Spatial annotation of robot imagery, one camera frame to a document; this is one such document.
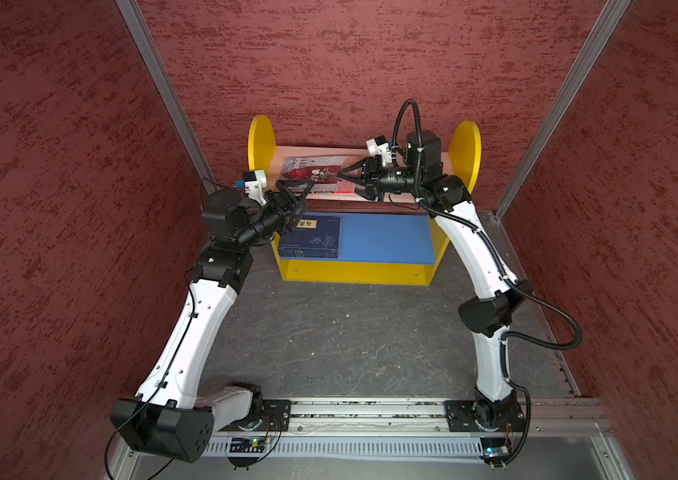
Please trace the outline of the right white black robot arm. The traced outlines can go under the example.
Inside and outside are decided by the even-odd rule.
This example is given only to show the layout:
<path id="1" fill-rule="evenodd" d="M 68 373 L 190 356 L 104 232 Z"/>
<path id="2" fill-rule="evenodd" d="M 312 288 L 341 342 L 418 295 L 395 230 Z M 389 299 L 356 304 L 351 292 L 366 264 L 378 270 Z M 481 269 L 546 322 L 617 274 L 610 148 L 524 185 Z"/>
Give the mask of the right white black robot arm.
<path id="1" fill-rule="evenodd" d="M 477 362 L 473 418 L 484 431 L 511 421 L 517 393 L 508 380 L 503 334 L 528 293 L 501 258 L 483 228 L 472 201 L 482 154 L 478 127 L 465 121 L 444 149 L 432 132 L 411 133 L 403 146 L 380 136 L 367 141 L 367 157 L 347 164 L 340 179 L 369 201 L 410 194 L 445 233 L 462 261 L 475 295 L 459 307 L 472 334 Z"/>

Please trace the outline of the red pink picture book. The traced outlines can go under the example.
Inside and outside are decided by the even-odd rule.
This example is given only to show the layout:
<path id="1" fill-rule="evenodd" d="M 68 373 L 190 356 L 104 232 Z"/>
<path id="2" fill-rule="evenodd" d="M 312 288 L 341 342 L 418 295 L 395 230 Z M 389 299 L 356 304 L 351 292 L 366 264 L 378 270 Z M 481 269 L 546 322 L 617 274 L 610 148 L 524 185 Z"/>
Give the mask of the red pink picture book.
<path id="1" fill-rule="evenodd" d="M 314 183 L 311 192 L 316 194 L 339 194 L 352 192 L 354 184 L 338 177 L 338 173 L 359 161 L 357 156 L 309 156 L 287 157 L 280 179 L 282 181 Z"/>

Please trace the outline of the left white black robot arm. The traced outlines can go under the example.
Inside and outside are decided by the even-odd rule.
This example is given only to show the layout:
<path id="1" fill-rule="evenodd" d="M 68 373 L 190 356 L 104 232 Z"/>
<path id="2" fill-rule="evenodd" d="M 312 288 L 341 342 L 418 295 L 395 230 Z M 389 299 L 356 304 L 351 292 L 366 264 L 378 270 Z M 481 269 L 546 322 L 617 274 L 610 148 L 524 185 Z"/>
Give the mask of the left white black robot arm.
<path id="1" fill-rule="evenodd" d="M 253 265 L 253 247 L 294 229 L 312 187 L 309 180 L 286 180 L 259 198 L 231 188 L 207 197 L 208 241 L 189 271 L 183 310 L 153 371 L 110 414 L 115 436 L 131 450 L 191 463 L 217 431 L 260 424 L 260 387 L 233 383 L 200 397 L 202 370 Z"/>

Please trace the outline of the blue book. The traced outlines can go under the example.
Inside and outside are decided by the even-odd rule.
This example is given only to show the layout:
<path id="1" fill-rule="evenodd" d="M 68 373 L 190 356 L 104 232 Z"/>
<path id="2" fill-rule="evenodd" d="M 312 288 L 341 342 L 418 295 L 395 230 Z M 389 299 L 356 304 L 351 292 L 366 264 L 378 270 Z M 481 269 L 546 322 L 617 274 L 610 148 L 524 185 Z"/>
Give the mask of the blue book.
<path id="1" fill-rule="evenodd" d="M 332 215 L 305 215 L 282 236 L 277 251 L 282 258 L 337 259 L 341 218 Z"/>

